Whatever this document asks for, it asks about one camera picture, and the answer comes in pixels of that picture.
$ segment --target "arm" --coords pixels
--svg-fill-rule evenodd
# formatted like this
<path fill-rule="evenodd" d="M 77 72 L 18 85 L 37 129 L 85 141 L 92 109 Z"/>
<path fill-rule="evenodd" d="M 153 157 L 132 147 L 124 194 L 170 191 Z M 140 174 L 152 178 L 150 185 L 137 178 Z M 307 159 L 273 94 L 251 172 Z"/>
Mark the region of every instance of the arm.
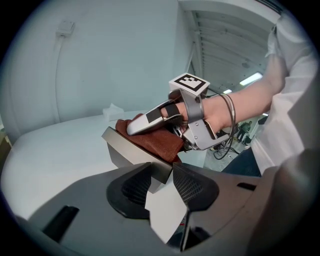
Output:
<path fill-rule="evenodd" d="M 235 108 L 235 122 L 238 123 L 269 111 L 272 97 L 280 93 L 285 86 L 286 76 L 287 68 L 284 59 L 275 54 L 269 55 L 265 74 L 260 80 L 241 91 L 229 94 Z M 204 119 L 210 123 L 215 133 L 231 126 L 228 107 L 220 96 L 204 99 L 202 103 Z M 185 104 L 178 103 L 177 107 L 183 118 L 188 120 Z M 161 109 L 161 113 L 164 117 L 168 116 L 164 108 Z"/>

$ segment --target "white wall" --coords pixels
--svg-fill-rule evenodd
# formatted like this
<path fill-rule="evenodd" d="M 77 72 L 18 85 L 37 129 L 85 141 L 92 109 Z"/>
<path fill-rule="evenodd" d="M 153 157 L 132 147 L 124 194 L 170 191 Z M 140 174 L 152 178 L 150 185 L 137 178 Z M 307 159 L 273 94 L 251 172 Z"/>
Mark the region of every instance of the white wall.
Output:
<path fill-rule="evenodd" d="M 186 71 L 192 40 L 176 0 L 51 0 L 21 28 L 2 66 L 0 111 L 12 141 L 55 123 L 164 101 L 168 81 Z M 56 28 L 75 22 L 59 56 Z"/>

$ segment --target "brown cloth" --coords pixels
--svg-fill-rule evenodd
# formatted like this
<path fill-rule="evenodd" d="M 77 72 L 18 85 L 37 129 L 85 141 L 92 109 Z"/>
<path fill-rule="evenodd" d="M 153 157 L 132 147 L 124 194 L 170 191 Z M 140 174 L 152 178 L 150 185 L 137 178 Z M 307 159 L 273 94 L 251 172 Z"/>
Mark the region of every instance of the brown cloth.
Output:
<path fill-rule="evenodd" d="M 118 120 L 115 129 L 128 140 L 140 146 L 146 151 L 162 158 L 168 163 L 181 162 L 177 154 L 184 145 L 184 141 L 165 128 L 148 132 L 143 135 L 129 136 L 127 126 L 132 120 Z"/>

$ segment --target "gray surface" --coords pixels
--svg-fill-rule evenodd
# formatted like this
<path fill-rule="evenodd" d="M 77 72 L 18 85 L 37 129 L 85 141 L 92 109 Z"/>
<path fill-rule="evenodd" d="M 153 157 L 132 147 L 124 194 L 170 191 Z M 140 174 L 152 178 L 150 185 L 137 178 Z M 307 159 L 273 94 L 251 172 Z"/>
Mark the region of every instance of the gray surface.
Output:
<path fill-rule="evenodd" d="M 151 229 L 149 220 L 125 218 L 107 200 L 107 187 L 136 164 L 81 179 L 38 209 L 29 219 L 42 230 L 65 205 L 79 212 L 61 240 L 61 245 L 88 256 L 170 255 L 172 251 Z"/>
<path fill-rule="evenodd" d="M 216 230 L 209 239 L 187 250 L 185 255 L 245 255 L 254 228 L 267 203 L 275 172 L 276 169 L 266 170 L 255 191 L 248 197 L 246 203 L 238 209 L 238 212 L 222 228 Z M 207 217 L 209 217 L 206 222 L 207 226 L 214 226 L 216 225 L 214 222 L 219 222 L 219 219 L 214 219 L 212 216 L 207 215 Z"/>
<path fill-rule="evenodd" d="M 121 162 L 120 159 L 117 159 L 118 157 L 121 159 L 125 158 L 129 163 L 134 165 L 150 162 L 152 163 L 151 176 L 163 184 L 167 182 L 172 171 L 172 165 L 160 160 L 159 158 L 133 144 L 111 127 L 108 127 L 105 130 L 102 137 L 107 142 L 108 146 L 112 147 L 112 155 L 110 156 L 111 161 L 115 165 L 119 165 Z"/>
<path fill-rule="evenodd" d="M 149 221 L 126 219 L 108 204 L 109 183 L 141 165 L 75 182 L 38 209 L 29 222 L 43 229 L 64 205 L 75 206 L 80 211 L 61 242 L 69 249 L 98 256 L 174 255 L 152 231 Z M 290 232 L 314 202 L 319 191 L 319 167 L 319 151 L 305 152 L 279 169 L 269 168 L 261 178 L 189 165 L 191 170 L 214 179 L 220 193 L 209 210 L 191 213 L 189 226 L 203 225 L 211 237 L 183 254 L 243 256 L 268 248 Z M 254 192 L 235 187 L 244 180 L 257 184 Z"/>
<path fill-rule="evenodd" d="M 197 227 L 203 227 L 210 235 L 215 234 L 233 219 L 254 193 L 251 190 L 238 187 L 237 184 L 248 183 L 257 186 L 261 180 L 258 177 L 232 175 L 208 169 L 200 169 L 196 172 L 211 178 L 219 186 L 219 196 L 209 209 L 192 212 L 190 216 Z"/>

